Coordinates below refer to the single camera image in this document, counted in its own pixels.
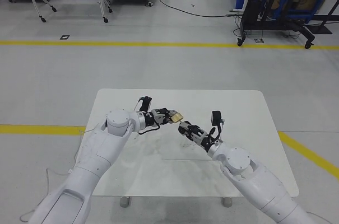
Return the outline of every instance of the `gold object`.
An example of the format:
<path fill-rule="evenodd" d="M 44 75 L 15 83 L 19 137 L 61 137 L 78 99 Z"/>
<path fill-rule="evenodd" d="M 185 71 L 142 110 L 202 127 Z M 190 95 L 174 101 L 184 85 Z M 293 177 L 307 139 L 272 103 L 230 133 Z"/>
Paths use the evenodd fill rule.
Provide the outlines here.
<path fill-rule="evenodd" d="M 177 114 L 173 115 L 170 119 L 173 123 L 177 123 L 177 122 L 179 122 L 183 119 L 183 116 L 181 114 L 177 113 Z"/>

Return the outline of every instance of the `stand leg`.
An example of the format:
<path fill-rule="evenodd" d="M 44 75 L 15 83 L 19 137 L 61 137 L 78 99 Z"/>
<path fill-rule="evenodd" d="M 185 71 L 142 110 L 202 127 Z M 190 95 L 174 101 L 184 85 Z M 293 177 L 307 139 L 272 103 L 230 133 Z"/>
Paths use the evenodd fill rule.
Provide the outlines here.
<path fill-rule="evenodd" d="M 237 38 L 238 40 L 238 46 L 242 46 L 243 45 L 243 42 L 245 41 L 245 39 L 247 38 L 245 36 L 245 31 L 244 31 L 244 28 L 243 28 L 243 21 L 240 23 L 240 36 L 242 37 L 241 39 L 240 38 Z"/>
<path fill-rule="evenodd" d="M 104 16 L 102 0 L 100 0 L 100 7 L 101 7 L 101 13 L 102 13 L 103 21 L 104 21 L 105 23 L 107 23 L 107 22 L 108 22 L 108 19 Z"/>
<path fill-rule="evenodd" d="M 319 26 L 307 26 L 307 28 L 313 33 L 313 34 L 332 34 L 331 31 L 329 31 L 328 28 L 325 27 L 326 22 L 330 18 L 330 16 L 333 14 L 335 9 L 337 8 L 339 4 L 339 0 L 336 1 L 336 3 L 333 5 L 329 13 L 327 14 L 326 18 L 324 21 Z"/>
<path fill-rule="evenodd" d="M 119 201 L 119 206 L 121 206 L 122 208 L 127 208 L 130 202 L 131 202 L 130 197 L 121 197 Z"/>
<path fill-rule="evenodd" d="M 42 15 L 40 14 L 39 9 L 37 8 L 36 0 L 32 0 L 32 3 L 34 4 L 35 9 L 36 9 L 36 12 L 37 12 L 37 14 L 39 15 L 41 21 L 42 21 L 42 22 L 46 22 L 45 18 L 42 17 Z"/>
<path fill-rule="evenodd" d="M 231 198 L 229 197 L 224 197 L 221 198 L 221 204 L 225 207 L 225 208 L 230 208 L 233 205 L 233 202 L 231 201 Z"/>
<path fill-rule="evenodd" d="M 111 9 L 111 1 L 110 0 L 104 0 L 104 4 L 108 7 L 108 12 L 112 13 L 112 9 Z"/>
<path fill-rule="evenodd" d="M 42 0 L 42 1 L 44 1 L 46 4 L 48 4 L 51 7 L 52 11 L 57 12 L 56 8 L 53 7 L 53 5 L 51 5 L 47 0 Z"/>

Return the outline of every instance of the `power cord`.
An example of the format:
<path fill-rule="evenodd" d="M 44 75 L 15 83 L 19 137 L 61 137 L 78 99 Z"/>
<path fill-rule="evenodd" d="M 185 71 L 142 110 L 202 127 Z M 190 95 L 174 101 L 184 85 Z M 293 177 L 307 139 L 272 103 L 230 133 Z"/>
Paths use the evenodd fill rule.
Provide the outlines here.
<path fill-rule="evenodd" d="M 283 37 L 285 37 L 285 38 L 297 39 L 297 38 L 299 38 L 300 35 L 301 35 L 300 32 L 299 32 L 298 34 L 291 35 L 291 34 L 290 34 L 290 30 L 288 30 L 288 34 L 287 34 L 287 35 L 283 35 Z"/>
<path fill-rule="evenodd" d="M 192 16 L 199 16 L 199 17 L 207 17 L 207 18 L 219 18 L 219 17 L 232 17 L 232 16 L 236 16 L 238 14 L 226 14 L 226 15 L 222 15 L 222 16 L 204 16 L 204 15 L 198 15 L 198 14 L 194 14 L 194 13 L 190 13 L 190 12 L 187 12 L 187 11 L 184 11 L 184 10 L 180 10 L 178 8 L 175 8 L 173 6 L 169 6 L 167 5 L 166 3 L 162 2 L 162 0 L 159 0 L 163 5 L 169 7 L 169 8 L 172 8 L 174 10 L 177 10 L 177 11 L 180 11 L 180 12 L 184 12 L 186 14 L 189 14 L 189 15 L 192 15 Z"/>
<path fill-rule="evenodd" d="M 313 213 L 313 212 L 306 212 L 306 213 L 308 213 L 308 214 L 313 214 L 314 216 L 319 217 L 319 218 L 321 218 L 322 220 L 325 220 L 325 221 L 328 222 L 329 224 L 333 224 L 332 222 L 330 222 L 329 220 L 325 219 L 324 217 L 319 216 L 318 214 L 315 214 L 315 213 Z"/>

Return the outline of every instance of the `black cable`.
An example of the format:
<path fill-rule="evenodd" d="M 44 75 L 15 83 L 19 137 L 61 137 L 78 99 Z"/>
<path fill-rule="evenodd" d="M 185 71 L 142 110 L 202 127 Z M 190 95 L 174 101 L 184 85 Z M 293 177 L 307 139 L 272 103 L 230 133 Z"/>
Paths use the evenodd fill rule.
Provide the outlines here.
<path fill-rule="evenodd" d="M 174 10 L 178 10 L 180 12 L 184 12 L 186 14 L 189 14 L 189 15 L 192 15 L 192 16 L 199 16 L 199 17 L 207 17 L 207 18 L 219 18 L 219 17 L 231 17 L 231 16 L 236 16 L 238 14 L 226 14 L 226 15 L 222 15 L 222 16 L 203 16 L 203 15 L 198 15 L 198 14 L 193 14 L 193 13 L 190 13 L 190 12 L 187 12 L 187 11 L 184 11 L 184 10 L 180 10 L 178 8 L 175 8 L 175 7 L 172 7 L 172 6 L 168 6 L 166 3 L 162 2 L 162 0 L 159 0 L 163 5 L 169 7 L 169 8 L 172 8 Z"/>
<path fill-rule="evenodd" d="M 290 30 L 288 30 L 289 34 L 288 35 L 284 35 L 285 38 L 292 38 L 292 39 L 297 39 L 299 38 L 299 36 L 301 35 L 301 33 L 295 34 L 295 35 L 291 35 L 290 34 Z"/>
<path fill-rule="evenodd" d="M 158 129 L 160 129 L 160 125 L 156 122 L 156 120 L 154 120 L 154 123 L 156 123 L 156 125 L 157 125 L 156 128 L 153 128 L 153 129 L 150 129 L 150 130 L 146 130 L 145 132 L 142 132 L 142 133 L 138 132 L 138 134 L 139 134 L 139 135 L 143 135 L 143 134 L 145 134 L 145 133 L 147 133 L 147 132 L 152 132 L 153 130 L 158 130 Z"/>

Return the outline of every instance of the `white cable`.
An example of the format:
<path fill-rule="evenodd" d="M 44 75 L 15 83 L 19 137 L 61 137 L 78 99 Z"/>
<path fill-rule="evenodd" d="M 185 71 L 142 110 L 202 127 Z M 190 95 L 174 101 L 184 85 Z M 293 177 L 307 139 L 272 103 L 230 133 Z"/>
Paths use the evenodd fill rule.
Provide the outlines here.
<path fill-rule="evenodd" d="M 79 132 L 80 132 L 80 133 L 87 133 L 87 132 L 93 131 L 95 128 L 90 129 L 90 130 L 87 130 L 87 131 L 85 131 L 85 132 L 83 132 L 83 131 L 79 131 Z M 46 195 L 41 199 L 41 201 L 36 205 L 36 207 L 39 206 L 39 205 L 41 204 L 41 202 L 42 202 L 42 201 L 47 197 L 47 195 L 49 194 L 49 191 L 50 191 L 50 178 L 49 178 L 49 175 L 48 175 L 48 171 L 51 171 L 52 173 L 54 173 L 54 174 L 56 174 L 56 175 L 59 175 L 59 176 L 67 176 L 68 174 L 70 174 L 71 171 L 72 171 L 72 169 L 73 169 L 74 166 L 76 165 L 76 156 L 77 156 L 77 154 L 78 154 L 78 152 L 79 152 L 79 150 L 80 150 L 81 142 L 82 142 L 82 134 L 80 134 L 80 145 L 78 146 L 78 149 L 77 149 L 77 151 L 76 151 L 76 153 L 75 153 L 75 155 L 74 155 L 74 157 L 73 157 L 73 158 L 75 159 L 75 164 L 74 164 L 73 167 L 68 171 L 67 174 L 60 174 L 59 172 L 56 172 L 56 171 L 52 170 L 52 169 L 49 168 L 49 167 L 46 168 L 46 181 L 47 181 Z M 26 213 L 22 214 L 22 215 L 19 217 L 20 221 L 21 221 L 21 222 L 29 222 L 28 220 L 23 220 L 22 218 L 23 218 L 23 216 L 25 216 L 25 215 L 27 215 L 27 214 L 31 214 L 31 213 L 35 212 L 36 207 L 35 207 L 34 209 L 32 209 L 30 212 L 26 212 Z"/>

